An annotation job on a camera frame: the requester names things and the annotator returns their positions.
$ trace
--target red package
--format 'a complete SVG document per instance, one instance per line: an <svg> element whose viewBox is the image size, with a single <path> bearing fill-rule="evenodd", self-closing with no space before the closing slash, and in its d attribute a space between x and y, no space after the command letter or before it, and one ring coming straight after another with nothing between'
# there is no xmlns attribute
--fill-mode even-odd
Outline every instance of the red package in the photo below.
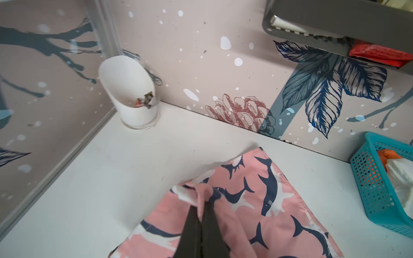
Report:
<svg viewBox="0 0 413 258"><path fill-rule="evenodd" d="M388 47L382 47L362 40L356 40L354 42L349 56L362 57L371 61L388 64L399 68L413 60L413 54Z"/></svg>

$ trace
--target red flower drawing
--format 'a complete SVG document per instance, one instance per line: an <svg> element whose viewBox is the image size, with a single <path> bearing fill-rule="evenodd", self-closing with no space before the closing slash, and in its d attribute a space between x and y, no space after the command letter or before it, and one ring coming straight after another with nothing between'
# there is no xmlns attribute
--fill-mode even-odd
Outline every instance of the red flower drawing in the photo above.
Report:
<svg viewBox="0 0 413 258"><path fill-rule="evenodd" d="M275 118L256 97L236 97L232 101L230 96L224 94L215 103L215 108L205 106L212 118L267 136L274 132Z"/></svg>

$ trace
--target gray shelf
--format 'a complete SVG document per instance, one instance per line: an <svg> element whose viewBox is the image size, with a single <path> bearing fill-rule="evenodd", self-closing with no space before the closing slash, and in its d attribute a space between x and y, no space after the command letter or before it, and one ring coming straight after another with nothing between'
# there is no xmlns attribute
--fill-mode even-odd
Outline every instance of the gray shelf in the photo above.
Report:
<svg viewBox="0 0 413 258"><path fill-rule="evenodd" d="M276 15L282 19L345 35L341 40L304 36L272 27ZM327 52L349 57L353 38L413 53L413 13L364 0L268 0L262 23L264 31ZM413 61L401 68L378 64L413 75Z"/></svg>
<svg viewBox="0 0 413 258"><path fill-rule="evenodd" d="M413 54L413 13L364 0L275 0L287 21Z"/></svg>

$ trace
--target floral wallpaper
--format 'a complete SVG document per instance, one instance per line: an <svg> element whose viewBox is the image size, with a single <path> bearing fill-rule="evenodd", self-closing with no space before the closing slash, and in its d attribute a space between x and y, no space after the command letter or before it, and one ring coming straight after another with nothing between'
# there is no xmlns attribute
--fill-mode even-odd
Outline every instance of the floral wallpaper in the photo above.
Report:
<svg viewBox="0 0 413 258"><path fill-rule="evenodd" d="M86 16L82 0L0 3L0 232L113 107Z"/></svg>
<svg viewBox="0 0 413 258"><path fill-rule="evenodd" d="M265 0L112 1L162 100L348 161L373 131L413 144L413 76L272 38Z"/></svg>

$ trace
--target orange item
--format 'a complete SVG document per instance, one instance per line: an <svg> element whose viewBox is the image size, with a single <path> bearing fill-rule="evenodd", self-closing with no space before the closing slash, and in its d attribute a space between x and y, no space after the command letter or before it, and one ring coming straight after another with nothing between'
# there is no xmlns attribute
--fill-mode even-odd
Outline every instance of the orange item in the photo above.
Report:
<svg viewBox="0 0 413 258"><path fill-rule="evenodd" d="M388 64L399 68L413 60L413 54L368 43L362 40L356 40L354 42L349 56L362 57L371 61Z"/></svg>
<svg viewBox="0 0 413 258"><path fill-rule="evenodd" d="M391 149L381 149L377 151L379 154L380 160L383 163L383 166L387 172L386 164L388 159L402 159L394 150Z"/></svg>

